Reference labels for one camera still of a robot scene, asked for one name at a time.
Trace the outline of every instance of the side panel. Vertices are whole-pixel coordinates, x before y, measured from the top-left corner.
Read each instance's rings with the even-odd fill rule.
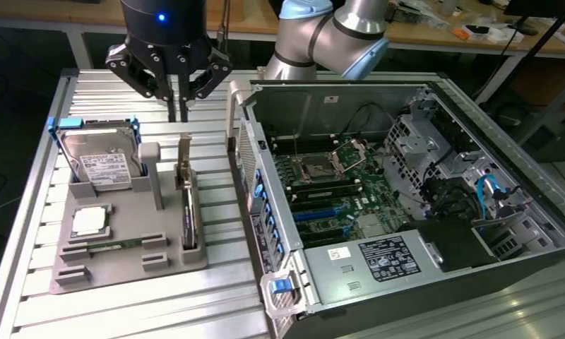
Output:
[[[393,295],[367,299],[342,309],[319,312],[297,321],[285,338],[323,339],[362,331],[457,302],[499,291],[542,267],[565,259],[565,250],[510,265],[443,280]]]

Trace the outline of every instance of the warning label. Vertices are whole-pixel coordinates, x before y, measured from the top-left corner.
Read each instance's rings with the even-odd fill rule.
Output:
[[[125,154],[82,155],[79,158],[85,174],[94,186],[131,182]]]
[[[402,237],[365,242],[359,244],[359,251],[373,278],[379,283],[421,271]]]

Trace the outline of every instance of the metal frame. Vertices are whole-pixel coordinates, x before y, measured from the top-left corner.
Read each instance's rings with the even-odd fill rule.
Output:
[[[58,23],[51,21],[40,20],[18,20],[8,18],[0,18],[0,27],[2,28],[18,28],[28,30],[56,30],[66,34],[68,40],[68,46],[71,48],[73,57],[75,58],[77,67],[79,69],[91,69],[91,59],[87,54],[87,48],[85,45],[83,33],[103,33],[103,34],[126,34],[123,26],[118,25],[97,25],[85,23]],[[209,30],[209,37],[214,38],[217,35],[215,31]],[[246,33],[246,32],[230,32],[229,38],[231,40],[245,41],[275,41],[275,34],[267,33]],[[469,53],[469,54],[498,54],[498,49],[486,49],[481,47],[454,47],[454,46],[439,46],[435,44],[409,44],[402,42],[391,42],[389,45],[390,49],[407,49],[417,51],[433,51],[433,52],[450,52],[450,53]],[[503,80],[509,76],[511,70],[517,66],[522,57],[527,54],[527,51],[506,51],[505,55],[509,58],[505,60],[502,67],[493,76],[491,81],[481,91],[479,97],[475,99],[475,103],[483,102],[489,99],[491,94],[498,89]],[[541,58],[555,58],[565,59],[565,53],[538,53],[537,57]]]

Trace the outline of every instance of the floor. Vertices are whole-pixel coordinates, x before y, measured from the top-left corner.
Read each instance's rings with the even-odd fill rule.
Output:
[[[0,38],[0,205],[8,203],[0,208],[0,260],[16,212],[12,199],[23,191],[56,76],[75,63],[62,33],[0,29],[0,35],[7,41]],[[94,64],[101,65],[107,46],[121,43],[123,36],[95,34],[86,39]],[[230,50],[235,69],[253,69],[267,63],[273,43],[231,42]],[[497,56],[395,50],[387,53],[375,71],[441,71],[471,93],[483,84],[497,61]]]

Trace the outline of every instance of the motherboard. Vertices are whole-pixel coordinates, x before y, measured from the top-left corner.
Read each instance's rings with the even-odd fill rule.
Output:
[[[274,145],[303,248],[394,233],[409,221],[377,154],[366,140],[353,137]]]

